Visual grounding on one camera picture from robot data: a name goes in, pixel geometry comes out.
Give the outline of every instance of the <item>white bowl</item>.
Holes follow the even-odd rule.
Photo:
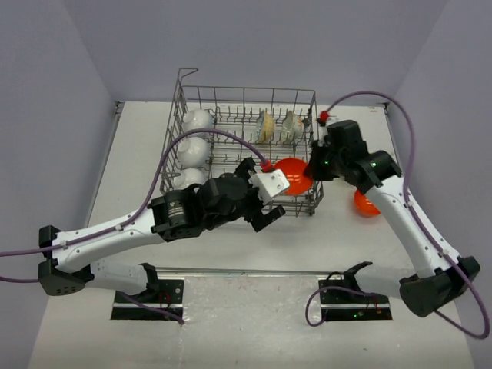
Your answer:
[[[178,144],[178,160],[183,168],[199,168],[209,155],[210,147],[203,138],[184,138]]]
[[[172,187],[175,190],[184,190],[191,185],[202,185],[205,183],[205,175],[200,169],[183,169],[180,175],[172,178]]]
[[[212,128],[214,126],[214,117],[206,110],[190,110],[183,117],[183,131],[188,132],[197,128]],[[191,136],[207,137],[207,133],[195,133]]]

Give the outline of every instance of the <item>dish rack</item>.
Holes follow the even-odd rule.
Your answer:
[[[179,70],[163,152],[183,132],[182,122],[186,112],[200,108],[212,114],[214,128],[228,131],[254,144],[273,165],[282,158],[289,157],[309,161],[311,142],[318,137],[315,120],[313,125],[313,116],[317,117],[315,91],[299,88],[183,85],[184,78],[197,71],[197,68]],[[275,130],[268,142],[258,144],[256,121],[261,111],[265,109],[274,119]],[[282,121],[289,110],[303,121],[304,133],[290,144],[284,144],[281,141]],[[208,173],[209,178],[217,177],[226,171],[234,171],[243,159],[251,156],[248,149],[230,138],[213,134],[207,140],[211,146],[211,155],[201,170]],[[171,179],[178,175],[180,170],[177,148],[174,147],[162,169],[160,186],[162,194],[172,189]],[[322,183],[315,181],[305,193],[298,196],[277,196],[267,208],[271,210],[282,205],[289,215],[296,217],[313,215],[322,198]]]

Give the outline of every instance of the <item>wall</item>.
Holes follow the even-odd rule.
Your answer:
[[[492,307],[492,2],[450,1],[396,96],[409,110],[417,135],[411,185],[422,207],[462,254],[482,266],[476,285]],[[391,110],[401,155],[408,154],[407,129]],[[458,299],[462,322],[482,329],[470,293]],[[469,340],[476,368],[490,367],[490,338]]]
[[[169,101],[198,84],[394,93],[447,0],[65,0],[111,94]]]
[[[114,103],[59,1],[2,2],[0,50],[0,251],[36,248],[43,225],[83,225]],[[0,275],[35,278],[40,260],[1,260]],[[26,368],[47,297],[37,284],[0,294],[0,367]]]

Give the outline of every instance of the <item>metal wire rack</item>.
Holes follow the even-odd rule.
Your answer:
[[[313,116],[317,116],[315,91],[299,88],[183,85],[183,79],[197,71],[197,68],[179,70],[163,152],[183,132],[182,122],[186,112],[200,108],[212,114],[216,129],[228,131],[253,143],[272,164],[289,157],[309,160],[311,140],[317,137],[317,129],[314,129],[317,125],[313,125]],[[275,130],[269,142],[258,144],[256,121],[264,110],[274,119]],[[290,110],[304,122],[304,132],[294,142],[284,144],[281,141],[281,126]],[[230,138],[211,135],[208,141],[211,145],[211,156],[201,170],[208,173],[209,178],[233,171],[243,159],[251,156],[248,149]],[[176,150],[171,150],[171,156],[161,173],[160,191],[163,194],[172,189],[171,179],[178,175],[181,169]],[[272,209],[281,204],[287,214],[296,217],[301,214],[313,215],[322,198],[323,186],[320,182],[315,182],[305,193],[298,196],[279,196],[268,207]]]

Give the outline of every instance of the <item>white table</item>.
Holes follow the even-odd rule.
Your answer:
[[[161,154],[169,109],[168,103],[125,104],[91,224],[140,205]],[[359,122],[370,150],[394,155],[383,108],[339,107],[334,113]],[[324,185],[324,193],[314,217],[283,217],[258,234],[238,221],[199,239],[147,246],[111,259],[189,268],[334,271],[360,261],[411,267],[382,217],[354,213],[353,188],[334,181]],[[304,304],[316,287],[315,277],[189,277],[183,328],[170,322],[110,321],[111,291],[86,289],[50,298],[30,368],[473,367],[462,333],[437,316],[413,316],[399,300],[391,299],[392,321],[308,327]],[[316,307],[314,318],[319,317]],[[458,320],[454,304],[442,311]]]

